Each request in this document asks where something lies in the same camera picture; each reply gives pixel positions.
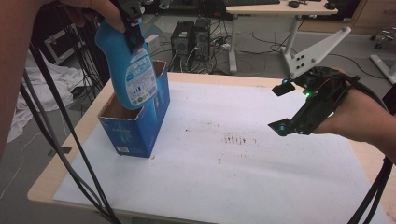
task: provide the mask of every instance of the human hand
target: human hand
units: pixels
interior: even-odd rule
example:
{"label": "human hand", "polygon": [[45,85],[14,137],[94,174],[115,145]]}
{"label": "human hand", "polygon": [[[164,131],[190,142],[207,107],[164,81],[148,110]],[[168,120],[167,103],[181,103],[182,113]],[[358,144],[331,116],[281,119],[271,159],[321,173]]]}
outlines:
{"label": "human hand", "polygon": [[120,32],[125,31],[120,12],[109,0],[60,0],[59,2],[64,4],[70,20],[78,27],[84,26],[85,23],[81,9],[90,8],[105,17],[107,23],[114,29]]}
{"label": "human hand", "polygon": [[396,160],[396,118],[361,91],[351,89],[314,133],[335,133],[374,145]]}

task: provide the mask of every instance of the human arm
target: human arm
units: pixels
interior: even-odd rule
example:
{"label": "human arm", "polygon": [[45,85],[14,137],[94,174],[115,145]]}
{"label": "human arm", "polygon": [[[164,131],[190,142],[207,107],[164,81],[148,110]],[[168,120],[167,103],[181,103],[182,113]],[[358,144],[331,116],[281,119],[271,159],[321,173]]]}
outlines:
{"label": "human arm", "polygon": [[361,91],[350,90],[334,114],[314,133],[335,133],[367,142],[396,162],[396,118]]}
{"label": "human arm", "polygon": [[[49,0],[0,0],[0,159],[6,145],[9,127],[21,85],[26,53],[32,35],[35,15]],[[76,7],[89,7],[102,14],[115,29],[123,31],[117,8],[108,0],[63,0],[71,6],[71,19],[81,19]]]}

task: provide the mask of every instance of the green led light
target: green led light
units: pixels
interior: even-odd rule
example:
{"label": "green led light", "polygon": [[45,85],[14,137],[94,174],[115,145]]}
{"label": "green led light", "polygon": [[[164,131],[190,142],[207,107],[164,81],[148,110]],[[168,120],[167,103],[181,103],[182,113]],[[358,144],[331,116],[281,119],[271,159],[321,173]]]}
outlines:
{"label": "green led light", "polygon": [[313,94],[312,94],[312,91],[309,91],[309,90],[305,90],[305,91],[303,92],[303,94],[305,95],[306,98],[311,97],[311,96],[313,95]]}

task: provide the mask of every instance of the fingers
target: fingers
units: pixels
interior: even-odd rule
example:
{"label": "fingers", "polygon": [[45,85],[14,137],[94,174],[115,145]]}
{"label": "fingers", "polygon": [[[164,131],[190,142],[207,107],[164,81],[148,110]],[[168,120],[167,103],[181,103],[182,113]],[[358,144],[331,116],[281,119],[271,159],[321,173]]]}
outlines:
{"label": "fingers", "polygon": [[109,25],[122,33],[125,32],[120,12],[110,1],[92,0],[91,2],[90,8],[104,16]]}
{"label": "fingers", "polygon": [[66,11],[67,16],[69,16],[70,20],[78,27],[83,27],[85,24],[85,20],[82,17],[82,14],[79,8],[64,6],[64,10]]}
{"label": "fingers", "polygon": [[68,5],[66,12],[77,26],[84,25],[84,18],[78,8],[91,8],[105,17],[107,23],[114,29],[125,32],[120,12],[109,0],[61,0],[60,2]]}

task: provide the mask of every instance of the open box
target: open box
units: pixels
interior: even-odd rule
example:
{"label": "open box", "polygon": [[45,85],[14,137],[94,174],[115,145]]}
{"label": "open box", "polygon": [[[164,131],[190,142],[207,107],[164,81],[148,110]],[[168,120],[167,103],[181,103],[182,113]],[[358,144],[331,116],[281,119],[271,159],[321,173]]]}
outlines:
{"label": "open box", "polygon": [[165,62],[154,62],[157,93],[143,107],[124,108],[115,94],[98,115],[111,143],[120,155],[149,158],[170,103]]}

